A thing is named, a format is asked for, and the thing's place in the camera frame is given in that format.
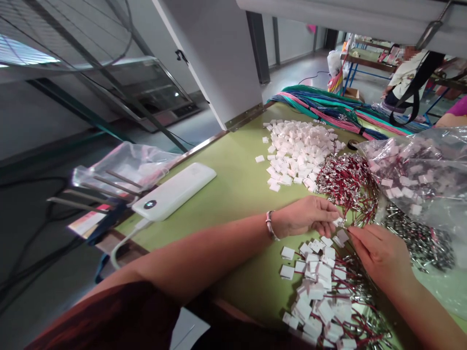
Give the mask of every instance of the blue table leg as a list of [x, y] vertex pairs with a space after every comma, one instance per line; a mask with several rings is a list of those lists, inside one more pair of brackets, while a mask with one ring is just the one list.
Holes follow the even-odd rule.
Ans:
[[357, 73], [357, 68], [358, 68], [358, 67], [359, 67], [359, 64], [357, 63], [357, 65], [355, 66], [354, 74], [352, 74], [352, 79], [350, 80], [349, 88], [352, 87], [352, 83], [354, 82], [355, 73]]
[[432, 109], [433, 107], [436, 106], [436, 104], [439, 102], [439, 100], [441, 100], [441, 99], [444, 97], [444, 95], [446, 95], [446, 94], [448, 93], [449, 90], [450, 90], [450, 88], [447, 88], [446, 90], [444, 90], [444, 92], [441, 94], [441, 96], [438, 97], [438, 98], [436, 99], [436, 101], [430, 106], [430, 108], [428, 108], [428, 110], [425, 112], [425, 116], [428, 114], [428, 112], [431, 111], [431, 109]]
[[428, 94], [429, 94], [430, 92], [433, 91], [433, 89], [434, 89], [435, 86], [436, 86], [436, 84], [433, 84], [433, 85], [431, 86], [431, 88], [429, 88], [429, 89], [427, 90], [427, 92], [425, 92], [425, 94], [422, 96], [422, 98], [427, 97]]
[[350, 69], [349, 69], [349, 75], [347, 76], [347, 79], [345, 80], [345, 86], [344, 86], [344, 90], [342, 91], [342, 96], [345, 95], [345, 91], [347, 90], [347, 84], [349, 83], [349, 76], [350, 76], [350, 73], [352, 72], [353, 67], [354, 67], [354, 63], [351, 62]]

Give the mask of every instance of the white cable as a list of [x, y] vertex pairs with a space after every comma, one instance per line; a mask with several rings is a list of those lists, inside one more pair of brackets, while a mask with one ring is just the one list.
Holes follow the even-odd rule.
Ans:
[[135, 229], [128, 235], [126, 236], [120, 243], [117, 244], [117, 246], [112, 250], [110, 254], [110, 262], [112, 263], [112, 266], [115, 268], [115, 270], [119, 270], [121, 266], [117, 262], [117, 250], [123, 246], [127, 241], [132, 239], [134, 236], [136, 236], [142, 229], [145, 229], [148, 227], [150, 224], [152, 224], [152, 221], [149, 221], [147, 219], [141, 219], [139, 223], [135, 225]]

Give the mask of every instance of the silver bracelet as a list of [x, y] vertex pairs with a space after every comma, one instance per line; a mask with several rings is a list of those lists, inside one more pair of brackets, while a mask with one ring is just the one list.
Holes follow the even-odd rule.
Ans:
[[269, 230], [269, 234], [271, 235], [271, 238], [273, 240], [275, 240], [276, 242], [280, 241], [279, 238], [277, 238], [276, 234], [274, 233], [274, 230], [272, 229], [272, 225], [271, 225], [271, 214], [274, 212], [275, 210], [270, 210], [266, 213], [266, 225], [268, 225], [268, 230]]

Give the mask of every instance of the white shirt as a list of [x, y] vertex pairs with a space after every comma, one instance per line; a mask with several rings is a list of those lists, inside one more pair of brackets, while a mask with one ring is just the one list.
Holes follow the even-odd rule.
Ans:
[[[400, 99], [409, 88], [409, 85], [412, 82], [412, 79], [415, 77], [421, 62], [425, 60], [426, 53], [426, 50], [422, 50], [409, 61], [402, 63], [395, 71], [393, 78], [389, 82], [389, 85], [395, 86], [393, 89], [393, 94], [398, 99]], [[418, 91], [420, 99], [422, 98], [426, 84], [427, 83], [425, 83]], [[406, 102], [413, 103], [413, 96], [409, 97]]]

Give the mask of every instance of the table surface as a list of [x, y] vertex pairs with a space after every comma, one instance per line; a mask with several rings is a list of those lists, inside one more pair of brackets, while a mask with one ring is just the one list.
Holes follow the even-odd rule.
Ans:
[[[358, 52], [360, 57], [352, 56], [352, 52]], [[380, 53], [378, 52], [353, 48], [350, 50], [349, 55], [347, 56], [347, 61], [352, 62], [352, 63], [358, 63], [359, 65], [362, 65], [362, 66], [367, 66], [367, 67], [375, 68], [378, 70], [383, 70], [388, 73], [394, 73], [397, 67], [388, 65], [386, 63], [378, 62], [379, 55]], [[346, 54], [343, 53], [341, 55], [341, 60], [343, 60], [345, 56]]]
[[[266, 172], [269, 162], [255, 163], [256, 156], [264, 155], [266, 158], [268, 154], [267, 148], [270, 145], [262, 143], [262, 137], [269, 137], [270, 133], [262, 128], [262, 123], [272, 119], [311, 120], [310, 117], [294, 112], [288, 105], [275, 103], [238, 131], [228, 133], [178, 165], [162, 182], [193, 162], [211, 167], [216, 171], [217, 177], [168, 219], [152, 224], [137, 235], [134, 241], [152, 251], [200, 229], [265, 213], [308, 195], [309, 192], [303, 185], [281, 186], [277, 193], [269, 190], [266, 183], [269, 179]], [[361, 136], [347, 131], [336, 129], [335, 132], [343, 142], [348, 142], [349, 139], [364, 141]], [[140, 218], [133, 215], [118, 226], [117, 230], [128, 235]], [[283, 246], [298, 250], [302, 242], [318, 237], [318, 233], [314, 231], [274, 243], [217, 282], [210, 288], [211, 292], [266, 326], [283, 327], [281, 316], [284, 310], [290, 311], [301, 276], [296, 274], [292, 281], [280, 278], [282, 264], [288, 263], [281, 259], [280, 251]], [[392, 306], [385, 314], [395, 314], [391, 308]], [[405, 329], [404, 322], [397, 320], [401, 329]], [[398, 336], [399, 340], [408, 339], [403, 341], [404, 344], [414, 341], [413, 336], [407, 336], [407, 331], [402, 331], [401, 334]]]

